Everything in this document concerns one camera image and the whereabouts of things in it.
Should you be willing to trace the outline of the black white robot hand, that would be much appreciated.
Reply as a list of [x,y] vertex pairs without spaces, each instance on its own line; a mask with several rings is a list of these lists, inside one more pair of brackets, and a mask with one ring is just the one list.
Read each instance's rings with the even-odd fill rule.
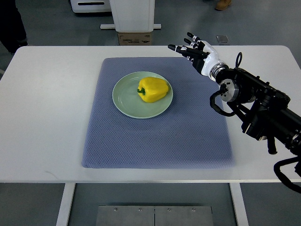
[[188,46],[169,44],[168,48],[187,58],[196,71],[215,81],[217,74],[229,67],[219,58],[218,52],[208,42],[188,32],[184,41]]

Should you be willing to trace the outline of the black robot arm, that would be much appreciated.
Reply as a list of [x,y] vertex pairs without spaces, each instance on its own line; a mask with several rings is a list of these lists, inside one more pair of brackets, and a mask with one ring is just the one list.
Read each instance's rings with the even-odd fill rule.
[[236,115],[242,121],[243,133],[256,140],[266,139],[269,154],[277,153],[275,140],[284,144],[294,157],[277,162],[273,169],[286,187],[300,193],[300,186],[280,168],[294,163],[295,172],[301,173],[301,118],[288,109],[288,95],[240,68],[241,60],[239,53],[235,68],[218,63],[211,69],[209,75],[220,89],[210,96],[210,106],[220,115]]

